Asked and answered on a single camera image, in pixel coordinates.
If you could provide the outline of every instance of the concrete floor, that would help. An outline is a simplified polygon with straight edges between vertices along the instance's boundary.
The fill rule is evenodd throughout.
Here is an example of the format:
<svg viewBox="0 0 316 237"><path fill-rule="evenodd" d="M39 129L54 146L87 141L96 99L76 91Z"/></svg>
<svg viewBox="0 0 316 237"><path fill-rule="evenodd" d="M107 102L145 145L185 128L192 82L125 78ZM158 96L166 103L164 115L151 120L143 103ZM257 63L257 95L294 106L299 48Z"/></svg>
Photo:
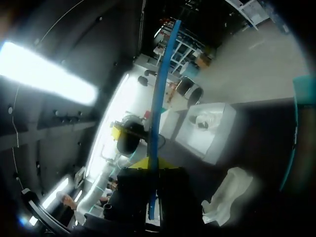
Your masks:
<svg viewBox="0 0 316 237"><path fill-rule="evenodd" d="M209 68L195 79L204 102L240 103L293 97L292 80L308 74L293 35L268 20L247 28L217 50Z"/></svg>

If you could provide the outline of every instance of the cable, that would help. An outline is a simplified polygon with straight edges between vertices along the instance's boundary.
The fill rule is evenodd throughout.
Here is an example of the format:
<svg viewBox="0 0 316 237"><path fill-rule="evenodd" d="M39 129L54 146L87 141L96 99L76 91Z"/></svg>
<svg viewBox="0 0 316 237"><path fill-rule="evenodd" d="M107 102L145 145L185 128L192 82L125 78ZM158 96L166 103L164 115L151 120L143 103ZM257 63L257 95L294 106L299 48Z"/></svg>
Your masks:
<svg viewBox="0 0 316 237"><path fill-rule="evenodd" d="M14 103L13 103L13 109L12 109L12 124L13 124L14 130L15 130L15 133L16 133L16 144L17 144L17 147L19 147L19 133L18 133L18 130L16 129L16 126L15 126L15 123L14 123L14 109L15 109L15 103L16 103L16 98L18 97L19 89L20 89L20 85L18 85L18 88L16 89L16 94L15 94ZM14 166L15 166L15 171L16 171L16 174L17 174L17 178L19 179L21 188L23 189L23 185L21 183L21 179L20 179L20 177L18 175L18 169L16 167L14 147L12 147L12 154L13 154L13 161L14 161Z"/></svg>
<svg viewBox="0 0 316 237"><path fill-rule="evenodd" d="M16 103L16 98L18 97L19 89L20 89L20 85L18 85L18 88L16 89L16 94L15 94L13 109L12 109L12 124L13 124L14 130L15 130L15 133L16 133L16 144L17 144L18 148L19 148L19 133L18 133L18 130L16 129L16 126L14 123L14 109L15 109L15 103Z"/></svg>
<svg viewBox="0 0 316 237"><path fill-rule="evenodd" d="M163 143L160 147L158 147L158 150L166 144L166 138L164 136L162 136L161 134L159 134L159 136L161 136L163 138Z"/></svg>
<svg viewBox="0 0 316 237"><path fill-rule="evenodd" d="M48 35L48 33L54 28L54 26L56 26L56 24L64 17L66 16L72 9L74 9L76 6L78 6L80 3L82 3L84 0L81 0L80 2L78 2L76 5L74 5L72 8L70 8L64 15L62 15L50 28L49 30L46 32L46 34L43 36L43 38L39 41L39 43L41 43L44 38Z"/></svg>
<svg viewBox="0 0 316 237"><path fill-rule="evenodd" d="M13 147L12 147L12 153L13 153L13 160L14 160L15 171L16 171L16 174L18 175L18 169L17 169L17 167L16 167L15 155L14 155L14 148L13 148ZM20 179L19 175L17 176L17 178L19 179L21 188L22 188L22 190L23 190L24 188L23 188L23 185L22 185L22 183L21 183L21 179Z"/></svg>

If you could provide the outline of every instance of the white cloth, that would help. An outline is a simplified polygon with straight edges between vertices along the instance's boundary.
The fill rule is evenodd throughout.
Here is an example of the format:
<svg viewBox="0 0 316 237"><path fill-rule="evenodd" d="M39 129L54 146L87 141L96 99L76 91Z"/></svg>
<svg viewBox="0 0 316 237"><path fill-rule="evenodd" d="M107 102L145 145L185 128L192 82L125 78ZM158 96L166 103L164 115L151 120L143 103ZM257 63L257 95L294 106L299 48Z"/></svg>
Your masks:
<svg viewBox="0 0 316 237"><path fill-rule="evenodd" d="M214 113L202 111L199 115L197 115L196 120L196 128L199 130L210 130L216 129L221 121L223 113Z"/></svg>
<svg viewBox="0 0 316 237"><path fill-rule="evenodd" d="M76 221L78 221L78 223L83 226L85 223L84 215L76 210L74 211L74 215L75 215Z"/></svg>
<svg viewBox="0 0 316 237"><path fill-rule="evenodd" d="M111 189L105 189L103 194L102 194L102 197L105 198L107 196L107 194L111 193L111 192L113 192Z"/></svg>

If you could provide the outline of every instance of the person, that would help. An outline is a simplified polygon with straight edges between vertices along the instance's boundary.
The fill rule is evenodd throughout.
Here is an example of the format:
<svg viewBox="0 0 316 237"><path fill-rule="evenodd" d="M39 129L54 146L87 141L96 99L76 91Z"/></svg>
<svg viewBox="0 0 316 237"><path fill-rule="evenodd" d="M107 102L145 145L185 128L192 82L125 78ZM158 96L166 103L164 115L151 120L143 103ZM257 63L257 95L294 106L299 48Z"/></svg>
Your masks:
<svg viewBox="0 0 316 237"><path fill-rule="evenodd" d="M116 187L116 181L108 182L107 188L104 191L103 195L100 197L100 200L97 204L103 207L109 201ZM57 192L56 197L57 199L59 199L61 203L70 207L74 211L75 219L78 221L80 225L83 225L85 223L84 215L77 210L78 204L71 198L71 196L64 192Z"/></svg>
<svg viewBox="0 0 316 237"><path fill-rule="evenodd" d="M63 192L57 192L56 197L59 199L60 202L62 202L66 206L69 206L74 211L75 219L76 221L78 221L79 224L83 225L85 223L84 215L77 211L78 205L71 198L71 196Z"/></svg>

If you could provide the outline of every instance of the bright window light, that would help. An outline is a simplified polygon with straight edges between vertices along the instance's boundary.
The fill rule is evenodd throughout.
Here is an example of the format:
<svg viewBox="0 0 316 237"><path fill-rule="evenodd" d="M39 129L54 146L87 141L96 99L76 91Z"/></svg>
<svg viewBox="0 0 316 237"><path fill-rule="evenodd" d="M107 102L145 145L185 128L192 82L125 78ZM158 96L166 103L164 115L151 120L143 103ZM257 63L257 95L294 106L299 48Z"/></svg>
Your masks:
<svg viewBox="0 0 316 237"><path fill-rule="evenodd" d="M5 42L0 51L0 75L84 105L92 105L97 98L95 86L11 42Z"/></svg>
<svg viewBox="0 0 316 237"><path fill-rule="evenodd" d="M81 194L82 194L82 190L80 190L80 192L78 193L77 197L75 198L75 202L77 202L79 200Z"/></svg>
<svg viewBox="0 0 316 237"><path fill-rule="evenodd" d="M58 187L46 198L46 200L43 202L42 206L44 209L47 209L49 205L55 200L57 192L60 192L64 190L64 188L68 185L69 179L66 178L62 183L58 185ZM34 216L30 218L30 223L32 226L36 224L38 221Z"/></svg>
<svg viewBox="0 0 316 237"><path fill-rule="evenodd" d="M112 111L115 110L114 101L116 100L116 98L118 96L120 96L122 94L122 92L123 92L123 85L126 84L128 78L129 78L129 74L126 74L126 76L124 77L122 82L119 84L116 92L114 93L115 96L112 98L112 100L110 102L110 106L108 106L108 108L106 109L105 115L102 118L102 122L101 122L101 125L99 126L97 137L96 137L96 140L95 140L93 148L92 148L92 152L91 152L91 156L90 156L90 159L89 159L87 171L85 173L86 177L88 177L88 175L90 174L90 170L91 170L91 166L92 166L93 160L95 158L99 158L100 157L100 154L101 154L102 149L103 149L103 146L100 146L100 140L101 140L101 137L103 135L103 133L101 131L108 130L108 128L107 128L108 125L106 123L104 123L104 121L107 121L108 118L109 118L109 114Z"/></svg>

